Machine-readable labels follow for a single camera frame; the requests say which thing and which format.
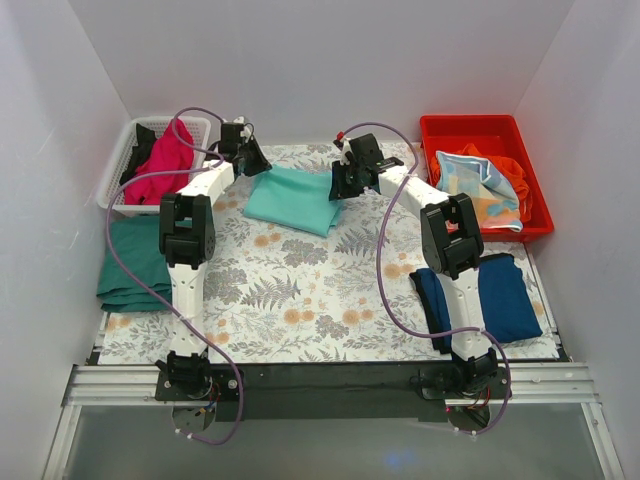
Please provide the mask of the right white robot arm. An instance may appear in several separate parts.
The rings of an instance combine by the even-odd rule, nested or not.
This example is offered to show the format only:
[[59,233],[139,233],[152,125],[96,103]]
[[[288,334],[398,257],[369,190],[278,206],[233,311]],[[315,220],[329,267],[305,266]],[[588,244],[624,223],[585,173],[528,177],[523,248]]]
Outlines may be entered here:
[[400,204],[420,220],[422,254],[439,278],[450,328],[440,333],[420,333],[403,325],[391,310],[384,291],[381,255],[390,212],[384,214],[376,251],[379,294],[391,321],[408,335],[423,339],[451,339],[451,373],[441,381],[444,392],[475,397],[497,370],[492,341],[483,333],[479,294],[483,240],[474,207],[465,194],[450,195],[429,185],[395,157],[386,158],[372,134],[334,140],[341,158],[332,163],[331,200],[345,200],[371,189],[391,199],[388,210]]

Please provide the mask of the turquoise t shirt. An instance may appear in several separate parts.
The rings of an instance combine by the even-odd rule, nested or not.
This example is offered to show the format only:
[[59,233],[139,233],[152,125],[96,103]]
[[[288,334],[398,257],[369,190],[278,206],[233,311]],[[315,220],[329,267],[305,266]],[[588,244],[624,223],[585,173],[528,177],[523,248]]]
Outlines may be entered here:
[[340,201],[331,201],[331,175],[273,166],[254,178],[244,215],[326,238],[339,223]]

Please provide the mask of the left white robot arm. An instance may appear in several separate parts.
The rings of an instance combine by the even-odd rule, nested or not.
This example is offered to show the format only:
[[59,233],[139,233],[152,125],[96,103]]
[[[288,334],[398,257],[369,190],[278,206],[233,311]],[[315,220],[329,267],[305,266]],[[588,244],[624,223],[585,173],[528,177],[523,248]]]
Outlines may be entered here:
[[271,169],[254,136],[253,125],[240,116],[220,125],[220,139],[205,169],[160,203],[159,249],[171,282],[175,318],[167,360],[158,366],[170,386],[193,400],[209,397],[214,380],[203,339],[204,280],[216,246],[213,206],[237,177]]

